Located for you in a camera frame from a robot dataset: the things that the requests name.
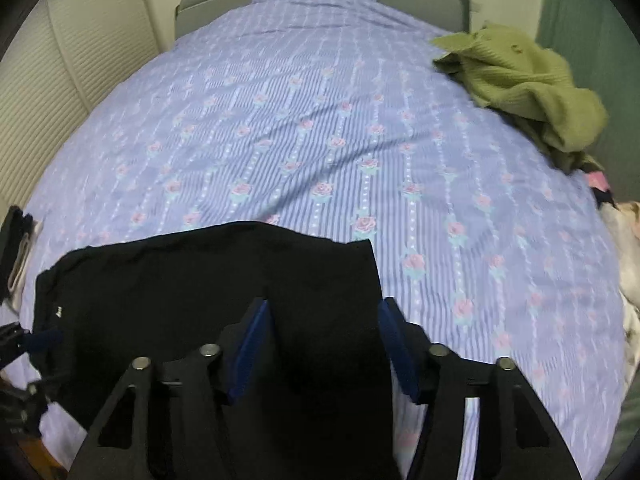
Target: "blue floral bedsheet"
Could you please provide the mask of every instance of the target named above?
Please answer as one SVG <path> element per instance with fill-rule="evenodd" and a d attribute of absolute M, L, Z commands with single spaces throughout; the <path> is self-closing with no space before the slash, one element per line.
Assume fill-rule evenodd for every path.
<path fill-rule="evenodd" d="M 273 0 L 179 40 L 94 110 L 33 193 L 44 230 L 23 325 L 37 274 L 83 246 L 245 219 L 367 238 L 384 294 L 463 357 L 516 359 L 595 478 L 622 395 L 612 242 L 583 174 L 550 168 L 433 69 L 443 33 L 370 0 Z M 36 376 L 24 359 L 8 371 Z M 422 411 L 397 392 L 394 409 L 406 471 Z M 59 406 L 42 429 L 69 465 L 84 432 Z"/>

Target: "striped fabric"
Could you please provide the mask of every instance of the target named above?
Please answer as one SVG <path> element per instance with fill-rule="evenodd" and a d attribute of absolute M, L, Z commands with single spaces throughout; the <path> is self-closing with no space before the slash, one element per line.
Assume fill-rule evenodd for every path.
<path fill-rule="evenodd" d="M 37 274 L 86 245 L 246 219 L 367 238 L 408 319 L 466 358 L 516 359 L 595 478 L 622 400 L 612 242 L 583 174 L 549 168 L 432 68 L 443 33 L 369 0 L 272 0 L 182 38 L 94 110 L 36 188 L 23 325 Z M 10 373 L 35 377 L 25 361 Z M 406 472 L 422 411 L 397 392 L 394 410 Z M 68 465 L 78 426 L 54 408 L 42 429 Z M 460 479 L 477 430 L 470 402 Z"/>

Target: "green sweater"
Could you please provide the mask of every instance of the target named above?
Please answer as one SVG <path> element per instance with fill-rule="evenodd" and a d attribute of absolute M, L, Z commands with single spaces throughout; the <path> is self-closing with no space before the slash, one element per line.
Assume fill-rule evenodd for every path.
<path fill-rule="evenodd" d="M 517 28 L 493 23 L 433 44 L 448 52 L 434 60 L 440 70 L 462 82 L 479 106 L 511 116 L 560 170 L 593 161 L 583 150 L 606 125 L 607 111 L 595 92 L 574 86 L 562 56 Z"/>

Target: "black t-shirt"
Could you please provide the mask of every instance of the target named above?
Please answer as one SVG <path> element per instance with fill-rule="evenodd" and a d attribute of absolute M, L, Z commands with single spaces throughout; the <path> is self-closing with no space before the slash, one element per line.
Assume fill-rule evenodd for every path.
<path fill-rule="evenodd" d="M 71 373 L 58 401 L 89 428 L 134 358 L 215 342 L 256 297 L 274 334 L 225 411 L 241 478 L 397 479 L 368 241 L 235 222 L 73 251 L 36 282 L 33 331 L 60 328 L 65 342 L 31 361 L 43 376 Z"/>

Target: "metal bolt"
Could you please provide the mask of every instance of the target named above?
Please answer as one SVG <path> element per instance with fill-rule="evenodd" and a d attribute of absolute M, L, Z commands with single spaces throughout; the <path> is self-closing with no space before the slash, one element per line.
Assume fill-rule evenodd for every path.
<path fill-rule="evenodd" d="M 148 357 L 136 357 L 135 359 L 133 359 L 133 362 L 131 363 L 131 365 L 136 370 L 144 370 L 150 364 L 151 364 L 151 359 L 149 359 Z"/>
<path fill-rule="evenodd" d="M 431 345 L 429 347 L 429 353 L 437 357 L 444 357 L 445 355 L 448 355 L 449 352 L 451 352 L 451 350 L 449 350 L 446 346 L 441 345 L 440 343 L 436 343 L 435 345 Z"/>
<path fill-rule="evenodd" d="M 208 343 L 200 347 L 200 353 L 204 355 L 204 357 L 213 357 L 217 355 L 218 352 L 220 352 L 220 347 L 213 343 Z"/>
<path fill-rule="evenodd" d="M 498 366 L 503 370 L 513 370 L 516 367 L 516 363 L 510 357 L 501 357 L 498 359 Z"/>

